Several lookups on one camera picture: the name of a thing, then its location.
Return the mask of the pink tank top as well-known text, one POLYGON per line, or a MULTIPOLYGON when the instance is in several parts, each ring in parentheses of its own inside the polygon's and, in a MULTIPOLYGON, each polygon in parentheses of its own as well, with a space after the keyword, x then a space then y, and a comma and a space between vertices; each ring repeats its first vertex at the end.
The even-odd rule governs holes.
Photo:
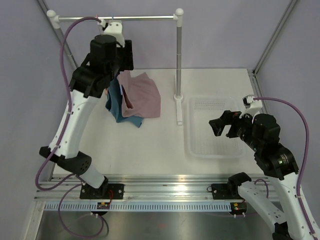
POLYGON ((126 70, 118 75, 117 80, 121 87, 123 117, 153 119, 161 116, 160 92, 146 72, 131 76, 131 72, 126 70))

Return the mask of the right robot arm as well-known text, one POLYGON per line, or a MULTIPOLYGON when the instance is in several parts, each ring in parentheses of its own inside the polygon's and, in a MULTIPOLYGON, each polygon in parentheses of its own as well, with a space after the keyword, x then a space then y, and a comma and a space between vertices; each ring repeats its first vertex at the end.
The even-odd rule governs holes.
POLYGON ((241 115, 239 111, 226 110, 209 125, 216 137, 229 126, 226 137, 239 138, 253 150, 254 160, 276 191, 282 209, 259 193, 244 172, 228 178, 228 195, 247 201, 268 225, 274 240, 318 240, 320 228, 298 186, 301 170, 292 152, 280 143, 281 127, 276 119, 269 114, 241 115))

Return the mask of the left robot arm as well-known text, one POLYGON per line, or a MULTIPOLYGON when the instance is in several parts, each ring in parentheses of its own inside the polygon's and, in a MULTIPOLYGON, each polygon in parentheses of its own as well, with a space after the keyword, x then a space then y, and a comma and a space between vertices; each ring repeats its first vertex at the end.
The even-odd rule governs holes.
POLYGON ((73 72, 67 102, 55 138, 42 146, 39 154, 60 168, 79 176, 85 185, 82 199, 108 197, 109 180, 93 165, 92 158, 79 150, 80 141, 90 114, 105 89, 125 70, 133 70, 132 41, 121 44, 112 35, 97 35, 90 42, 90 52, 73 72))

